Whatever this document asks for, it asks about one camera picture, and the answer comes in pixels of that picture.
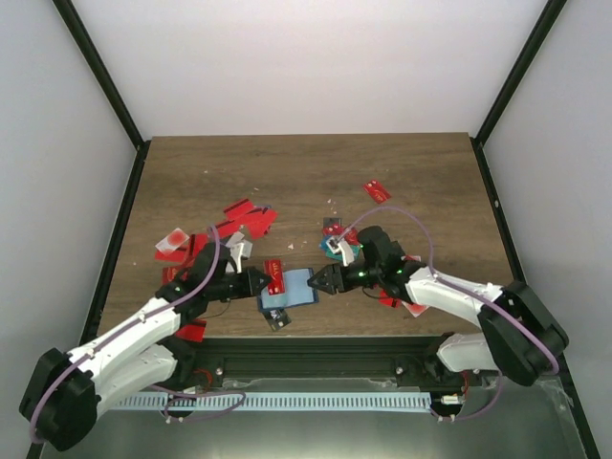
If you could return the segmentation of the red VIP card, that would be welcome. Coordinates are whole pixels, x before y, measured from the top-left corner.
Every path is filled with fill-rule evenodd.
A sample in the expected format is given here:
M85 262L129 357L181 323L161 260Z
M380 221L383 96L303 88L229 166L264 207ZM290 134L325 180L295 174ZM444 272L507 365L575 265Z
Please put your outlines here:
M268 284L269 295L283 295L286 293L284 274L280 259L268 259L264 262L264 271L271 281Z

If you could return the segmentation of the navy blue card holder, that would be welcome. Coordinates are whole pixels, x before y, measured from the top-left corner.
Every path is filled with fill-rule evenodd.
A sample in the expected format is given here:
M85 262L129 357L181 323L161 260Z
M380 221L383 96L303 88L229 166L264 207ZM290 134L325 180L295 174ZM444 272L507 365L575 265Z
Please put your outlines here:
M292 309L318 303L318 293L307 281L314 274L312 268L289 270L283 273L285 292L269 295L264 290L257 299L257 309L260 313L279 309Z

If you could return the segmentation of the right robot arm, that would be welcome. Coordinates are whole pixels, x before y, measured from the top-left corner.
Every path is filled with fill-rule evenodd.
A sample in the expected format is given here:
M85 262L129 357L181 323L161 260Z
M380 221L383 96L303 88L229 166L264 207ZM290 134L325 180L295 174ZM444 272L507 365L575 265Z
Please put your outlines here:
M558 372L568 336L526 283L482 284L437 272L406 255L379 226L359 231L357 239L361 258L342 236L328 239L328 248L341 260L313 274L311 288L328 295L380 288L393 300L434 308L477 327L475 334L450 334L426 359L432 383L445 385L459 372L479 370L498 371L529 386Z

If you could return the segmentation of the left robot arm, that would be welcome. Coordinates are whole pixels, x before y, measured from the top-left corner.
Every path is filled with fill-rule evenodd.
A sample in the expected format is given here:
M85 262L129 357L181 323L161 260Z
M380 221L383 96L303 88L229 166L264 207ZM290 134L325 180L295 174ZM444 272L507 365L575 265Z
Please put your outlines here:
M32 442L72 448L128 396L156 383L188 384L196 364L177 332L209 303L256 297L270 281L255 267L239 267L220 242L208 243L124 322L70 351L45 352L19 405Z

